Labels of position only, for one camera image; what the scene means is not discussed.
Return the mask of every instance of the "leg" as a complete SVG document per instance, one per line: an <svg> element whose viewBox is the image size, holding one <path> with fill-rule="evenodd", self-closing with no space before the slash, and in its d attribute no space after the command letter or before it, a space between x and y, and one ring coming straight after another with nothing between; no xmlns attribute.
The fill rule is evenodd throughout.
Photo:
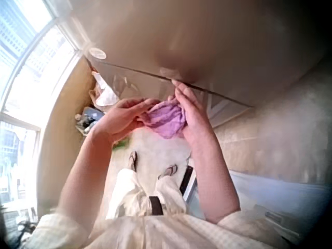
<svg viewBox="0 0 332 249"><path fill-rule="evenodd" d="M186 213L187 205L172 175L176 173L176 165L168 167L156 182L155 195L165 207L164 214Z"/></svg>
<svg viewBox="0 0 332 249"><path fill-rule="evenodd" d="M136 153L133 152L130 154L128 162L128 167L131 169L122 169L117 175L106 219L124 215L139 216L146 212L147 197L134 171L135 163Z"/></svg>

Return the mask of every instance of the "glass pane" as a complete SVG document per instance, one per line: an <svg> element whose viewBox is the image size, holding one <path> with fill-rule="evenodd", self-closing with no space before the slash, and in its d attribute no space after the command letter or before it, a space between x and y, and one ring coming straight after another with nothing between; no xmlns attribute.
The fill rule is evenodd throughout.
<svg viewBox="0 0 332 249"><path fill-rule="evenodd" d="M36 132L0 122L1 204L28 207L35 200L33 152Z"/></svg>
<svg viewBox="0 0 332 249"><path fill-rule="evenodd" d="M50 96L74 48L57 27L53 27L30 54L15 78L5 112L20 120L39 125Z"/></svg>
<svg viewBox="0 0 332 249"><path fill-rule="evenodd" d="M35 35L51 20L42 0L1 0L0 96L9 76Z"/></svg>

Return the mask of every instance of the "hand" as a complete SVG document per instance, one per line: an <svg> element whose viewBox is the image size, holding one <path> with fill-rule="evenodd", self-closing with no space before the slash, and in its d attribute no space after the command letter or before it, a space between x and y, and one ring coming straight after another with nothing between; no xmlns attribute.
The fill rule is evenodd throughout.
<svg viewBox="0 0 332 249"><path fill-rule="evenodd" d="M144 126L137 121L137 116L159 102L144 98L123 99L113 106L91 131L93 134L101 134L112 143L119 141L131 131Z"/></svg>
<svg viewBox="0 0 332 249"><path fill-rule="evenodd" d="M186 113L188 125L183 129L183 136L191 147L200 145L202 137L214 136L206 111L189 87L177 80L172 80L172 83L175 97Z"/></svg>

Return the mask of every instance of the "plastic bag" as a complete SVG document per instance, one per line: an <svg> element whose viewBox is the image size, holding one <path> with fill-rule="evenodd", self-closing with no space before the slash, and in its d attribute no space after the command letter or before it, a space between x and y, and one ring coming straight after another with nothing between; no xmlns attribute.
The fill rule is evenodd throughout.
<svg viewBox="0 0 332 249"><path fill-rule="evenodd" d="M89 91L93 105L103 112L119 101L119 97L97 72L92 72L96 79L95 88Z"/></svg>

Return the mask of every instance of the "white pants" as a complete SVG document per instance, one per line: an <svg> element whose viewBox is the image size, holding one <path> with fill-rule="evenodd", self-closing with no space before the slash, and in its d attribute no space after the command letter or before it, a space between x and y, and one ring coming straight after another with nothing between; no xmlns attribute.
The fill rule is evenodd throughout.
<svg viewBox="0 0 332 249"><path fill-rule="evenodd" d="M154 196L158 196L164 215L186 213L187 206L176 182L171 176L157 180ZM122 169L109 202L106 219L121 216L145 216L152 213L149 196L138 182L136 172Z"/></svg>

